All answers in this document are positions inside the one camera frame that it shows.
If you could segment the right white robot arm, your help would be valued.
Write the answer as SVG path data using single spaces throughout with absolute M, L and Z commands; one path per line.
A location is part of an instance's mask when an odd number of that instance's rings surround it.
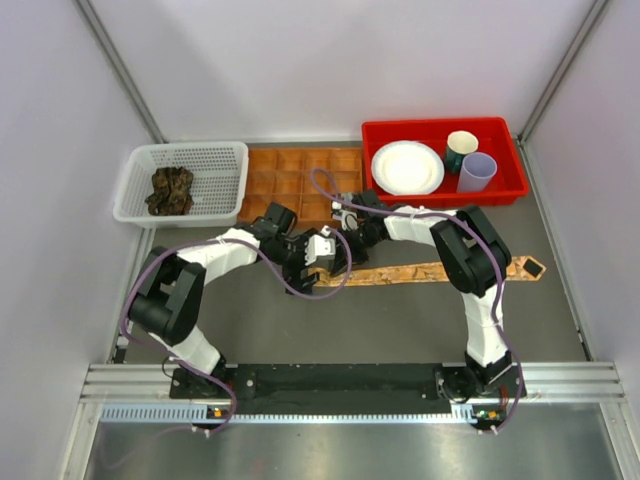
M 447 279 L 462 296 L 468 332 L 465 367 L 442 370 L 441 390 L 451 399 L 467 400 L 498 389 L 513 362 L 502 309 L 512 255 L 483 211 L 475 205 L 449 211 L 388 206 L 372 190 L 343 205 L 334 202 L 332 208 L 343 214 L 340 232 L 348 243 L 337 247 L 333 276 L 345 272 L 349 263 L 367 262 L 368 250 L 386 240 L 436 249 Z

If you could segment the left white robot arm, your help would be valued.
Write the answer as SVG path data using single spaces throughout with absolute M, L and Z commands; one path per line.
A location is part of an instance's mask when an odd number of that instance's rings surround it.
M 259 261 L 272 266 L 288 293 L 312 294 L 318 281 L 308 269 L 336 254 L 336 238 L 325 226 L 291 233 L 295 212 L 272 203 L 253 222 L 241 222 L 203 245 L 173 253 L 152 250 L 136 281 L 124 319 L 139 326 L 178 361 L 192 369 L 192 384 L 205 396 L 226 387 L 226 359 L 197 326 L 205 286 Z

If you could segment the orange patterned tie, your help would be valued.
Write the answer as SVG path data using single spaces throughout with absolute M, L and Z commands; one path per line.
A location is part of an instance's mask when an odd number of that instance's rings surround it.
M 547 268 L 532 256 L 516 256 L 506 269 L 507 281 L 539 281 Z M 353 270 L 345 287 L 446 283 L 449 279 L 440 262 L 386 266 Z

